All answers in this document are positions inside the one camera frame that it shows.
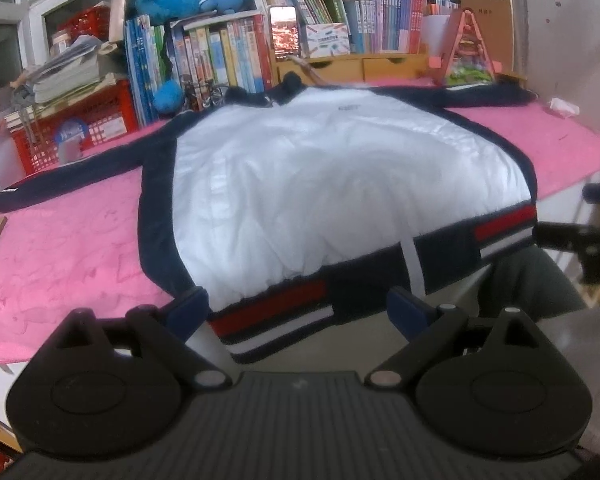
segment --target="cardboard box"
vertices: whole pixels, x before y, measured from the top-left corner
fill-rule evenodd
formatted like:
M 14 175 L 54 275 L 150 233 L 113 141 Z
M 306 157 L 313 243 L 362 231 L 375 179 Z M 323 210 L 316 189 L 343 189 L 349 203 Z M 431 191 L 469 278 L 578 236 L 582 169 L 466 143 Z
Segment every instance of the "cardboard box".
M 307 25 L 304 32 L 309 57 L 350 54 L 349 31 L 345 23 Z
M 502 64 L 504 72 L 513 70 L 514 31 L 511 0 L 460 0 L 463 9 L 474 12 L 492 61 Z

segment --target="white tissue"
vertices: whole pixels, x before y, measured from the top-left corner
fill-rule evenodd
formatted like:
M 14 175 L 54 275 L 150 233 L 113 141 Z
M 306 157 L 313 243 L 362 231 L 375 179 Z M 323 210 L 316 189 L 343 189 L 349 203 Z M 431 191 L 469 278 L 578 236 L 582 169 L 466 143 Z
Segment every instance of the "white tissue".
M 580 114 L 580 108 L 575 104 L 565 101 L 564 99 L 560 99 L 559 97 L 554 97 L 549 102 L 549 108 L 561 115 L 564 118 L 575 117 Z

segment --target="wooden drawer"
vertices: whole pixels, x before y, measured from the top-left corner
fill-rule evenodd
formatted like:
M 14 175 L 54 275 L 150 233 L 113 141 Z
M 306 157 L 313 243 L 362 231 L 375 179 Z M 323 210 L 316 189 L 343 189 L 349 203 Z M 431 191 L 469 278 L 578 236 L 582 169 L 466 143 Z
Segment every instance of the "wooden drawer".
M 427 71 L 427 56 L 411 54 L 404 57 L 376 57 L 362 60 L 365 81 L 384 78 L 416 79 Z
M 363 81 L 362 60 L 334 59 L 328 61 L 313 61 L 311 66 L 327 83 L 351 83 Z M 278 63 L 278 74 L 282 81 L 285 74 L 295 72 L 306 85 L 315 85 L 315 81 L 305 74 L 293 61 Z

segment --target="small box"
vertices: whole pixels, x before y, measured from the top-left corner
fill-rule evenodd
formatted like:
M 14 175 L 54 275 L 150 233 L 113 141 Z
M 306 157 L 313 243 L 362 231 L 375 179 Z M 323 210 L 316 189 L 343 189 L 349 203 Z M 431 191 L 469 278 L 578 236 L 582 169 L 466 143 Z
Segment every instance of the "small box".
M 350 54 L 349 31 L 345 23 L 307 25 L 306 44 L 309 57 L 330 57 Z

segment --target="drawer handle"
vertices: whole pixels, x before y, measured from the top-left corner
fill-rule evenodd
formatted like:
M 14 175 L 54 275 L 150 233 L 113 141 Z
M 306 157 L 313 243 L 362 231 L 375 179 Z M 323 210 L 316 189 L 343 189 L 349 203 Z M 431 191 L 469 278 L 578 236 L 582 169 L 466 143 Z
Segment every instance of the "drawer handle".
M 314 61 L 313 63 L 309 63 L 314 68 L 327 68 L 333 61 Z

